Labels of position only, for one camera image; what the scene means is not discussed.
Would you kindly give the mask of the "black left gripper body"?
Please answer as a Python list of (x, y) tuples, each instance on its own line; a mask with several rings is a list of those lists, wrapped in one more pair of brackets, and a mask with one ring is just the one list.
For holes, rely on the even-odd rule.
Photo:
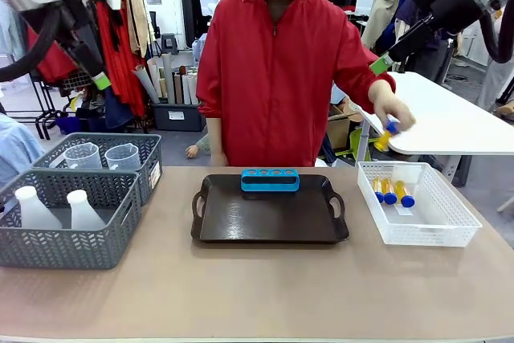
[(23, 11), (22, 20), (27, 25), (27, 53), (31, 51), (43, 28), (46, 28), (43, 36), (48, 37), (49, 30), (55, 31), (54, 41), (65, 51), (94, 54), (95, 45), (91, 45), (84, 36), (90, 30), (91, 22), (85, 1), (61, 0)]

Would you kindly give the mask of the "person's left hand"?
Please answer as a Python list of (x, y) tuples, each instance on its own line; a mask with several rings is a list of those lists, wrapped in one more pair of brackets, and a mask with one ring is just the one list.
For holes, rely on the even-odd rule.
[(373, 104), (374, 114), (385, 128), (392, 116), (400, 131), (409, 130), (415, 124), (415, 118), (409, 108), (396, 97), (390, 84), (385, 80), (373, 82), (369, 88), (369, 100)]

